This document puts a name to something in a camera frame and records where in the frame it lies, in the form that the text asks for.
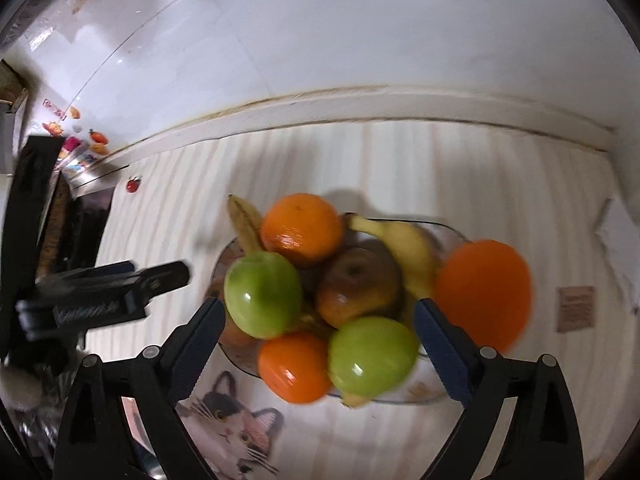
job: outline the silver bolt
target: silver bolt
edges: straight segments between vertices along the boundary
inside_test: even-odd
[[[160,353],[160,347],[158,347],[156,345],[151,345],[151,346],[146,347],[142,351],[142,357],[145,358],[145,359],[153,359],[159,353]]]
[[[98,356],[96,354],[91,354],[82,359],[82,366],[90,368],[98,362]]]
[[[547,366],[556,366],[558,364],[556,358],[549,354],[544,354],[542,356],[542,362]]]
[[[483,346],[480,349],[480,355],[485,359],[495,359],[498,355],[498,352],[496,352],[495,349],[491,348],[490,346]]]

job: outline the white wall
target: white wall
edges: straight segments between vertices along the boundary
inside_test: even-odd
[[[633,123],[640,80],[605,0],[91,0],[8,58],[116,148],[254,100],[368,85],[500,92],[616,128]]]

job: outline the cat face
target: cat face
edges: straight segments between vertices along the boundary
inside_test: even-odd
[[[257,464],[277,471],[267,457],[273,437],[282,428],[282,415],[274,408],[249,411],[236,399],[231,373],[222,372],[202,400],[178,408],[178,414],[200,453],[218,472],[243,478]]]

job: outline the striped tablecloth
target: striped tablecloth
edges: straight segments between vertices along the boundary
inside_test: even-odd
[[[131,259],[152,266],[184,259],[191,284],[153,300],[148,319],[92,331],[88,348],[105,360],[161,344],[200,305],[216,259],[234,236],[229,193],[265,211],[277,197],[322,194],[341,211],[372,218],[439,218],[469,238],[511,244],[530,265],[534,309],[510,356],[558,358],[571,391],[585,462],[599,457],[632,372],[635,320],[604,259],[593,228],[604,201],[619,193],[605,153],[519,131],[430,121],[311,124],[199,142],[141,160],[138,192],[121,183],[98,264]],[[596,287],[595,327],[559,334],[560,286]],[[281,402],[216,350],[196,386],[210,390],[231,370],[238,399],[252,411],[279,410],[284,428],[270,462],[278,478],[419,478],[461,409],[449,399],[429,406],[370,404],[349,411],[335,399],[313,406]],[[507,403],[513,409],[513,403]],[[498,427],[504,434],[507,417]],[[490,471],[497,431],[476,476]],[[249,478],[273,478],[257,468]]]

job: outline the green fruit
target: green fruit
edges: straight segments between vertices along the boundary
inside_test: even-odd
[[[302,311],[300,277],[278,253],[249,254],[226,272],[225,304],[246,334],[259,339],[281,336]]]
[[[329,377],[342,392],[372,399],[398,386],[418,357],[418,339],[402,323],[361,317],[329,343]]]

